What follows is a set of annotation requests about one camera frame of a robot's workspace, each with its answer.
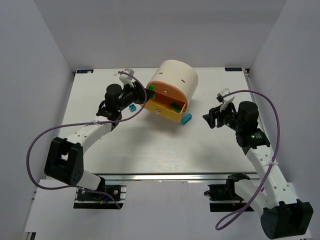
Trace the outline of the small green square lego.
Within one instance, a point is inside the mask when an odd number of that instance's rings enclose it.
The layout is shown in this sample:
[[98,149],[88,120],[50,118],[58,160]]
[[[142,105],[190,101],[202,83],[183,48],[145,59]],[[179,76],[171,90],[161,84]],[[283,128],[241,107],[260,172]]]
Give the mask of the small green square lego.
[[148,89],[151,90],[151,91],[155,91],[155,86],[154,85],[149,85]]

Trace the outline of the small teal square lego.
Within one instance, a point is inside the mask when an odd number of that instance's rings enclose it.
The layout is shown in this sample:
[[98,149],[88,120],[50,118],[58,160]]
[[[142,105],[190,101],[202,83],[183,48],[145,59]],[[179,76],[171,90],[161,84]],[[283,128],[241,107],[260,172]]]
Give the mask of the small teal square lego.
[[129,106],[129,110],[130,110],[131,112],[135,112],[135,111],[137,110],[137,107],[136,107],[134,104],[131,104],[131,105]]

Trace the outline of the yellow drawer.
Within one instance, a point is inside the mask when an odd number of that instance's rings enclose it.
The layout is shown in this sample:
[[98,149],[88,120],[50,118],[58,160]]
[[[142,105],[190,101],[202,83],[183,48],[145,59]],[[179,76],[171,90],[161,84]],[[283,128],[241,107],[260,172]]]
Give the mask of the yellow drawer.
[[[176,113],[172,107],[171,104],[173,102],[176,102],[179,107],[181,108],[180,113]],[[186,111],[188,103],[178,102],[178,101],[170,101],[170,100],[155,100],[150,99],[145,105],[145,109],[157,114],[158,116],[161,116],[163,118],[166,118],[170,121],[173,121],[175,123],[179,123],[182,119],[183,112]]]

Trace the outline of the long teal lego brick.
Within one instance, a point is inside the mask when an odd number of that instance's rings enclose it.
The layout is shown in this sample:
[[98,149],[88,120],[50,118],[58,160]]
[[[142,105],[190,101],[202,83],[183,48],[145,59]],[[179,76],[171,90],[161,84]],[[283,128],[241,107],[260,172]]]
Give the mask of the long teal lego brick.
[[181,124],[185,125],[187,122],[189,122],[192,119],[192,114],[188,113],[181,119]]

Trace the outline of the dark green long lego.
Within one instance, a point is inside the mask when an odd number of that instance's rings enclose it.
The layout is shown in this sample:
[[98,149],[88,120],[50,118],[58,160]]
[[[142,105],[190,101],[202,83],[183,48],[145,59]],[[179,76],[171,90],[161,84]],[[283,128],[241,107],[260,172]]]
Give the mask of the dark green long lego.
[[181,112],[181,108],[180,106],[176,103],[176,102],[173,102],[170,104],[171,108],[176,112],[176,113],[180,113]]

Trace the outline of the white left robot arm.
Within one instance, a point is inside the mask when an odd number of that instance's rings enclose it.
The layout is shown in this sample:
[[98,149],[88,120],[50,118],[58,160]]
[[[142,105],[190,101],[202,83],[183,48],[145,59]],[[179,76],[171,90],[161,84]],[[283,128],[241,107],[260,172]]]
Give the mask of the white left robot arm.
[[44,167],[45,175],[71,187],[103,192],[105,180],[84,169],[84,154],[104,135],[112,132],[122,119],[122,111],[131,104],[143,104],[154,96],[151,89],[137,82],[111,84],[99,104],[95,118],[76,133],[51,141]]

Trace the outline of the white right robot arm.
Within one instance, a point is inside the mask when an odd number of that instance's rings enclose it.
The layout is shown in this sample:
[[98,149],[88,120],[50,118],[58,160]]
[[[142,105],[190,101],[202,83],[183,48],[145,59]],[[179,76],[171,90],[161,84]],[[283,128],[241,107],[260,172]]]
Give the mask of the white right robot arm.
[[272,159],[275,154],[266,134],[258,128],[258,117],[258,106],[250,101],[242,101],[238,109],[233,103],[214,107],[203,115],[211,129],[227,126],[235,131],[237,144],[254,166],[264,188],[256,193],[258,188],[246,174],[235,173],[227,178],[227,191],[232,197],[250,203],[269,239],[304,235],[314,210],[309,202],[299,199]]

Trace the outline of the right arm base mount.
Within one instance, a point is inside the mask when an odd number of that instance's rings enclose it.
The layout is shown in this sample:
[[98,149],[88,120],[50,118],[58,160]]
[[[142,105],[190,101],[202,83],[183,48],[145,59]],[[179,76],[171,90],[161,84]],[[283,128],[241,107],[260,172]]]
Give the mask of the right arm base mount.
[[209,199],[210,212],[234,212],[240,210],[247,203],[246,200],[238,195],[231,193],[228,186],[228,181],[235,178],[244,178],[258,181],[260,177],[256,173],[227,173],[214,174],[213,178],[205,179],[207,183],[207,190],[203,195]]

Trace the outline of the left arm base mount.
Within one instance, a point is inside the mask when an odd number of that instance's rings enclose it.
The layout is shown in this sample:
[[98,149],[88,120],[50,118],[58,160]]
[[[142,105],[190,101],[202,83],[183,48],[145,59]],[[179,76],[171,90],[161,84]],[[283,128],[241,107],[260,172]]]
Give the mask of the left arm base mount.
[[76,190],[73,208],[84,210],[120,210],[126,199],[125,183],[106,182],[103,193],[88,192],[84,188]]

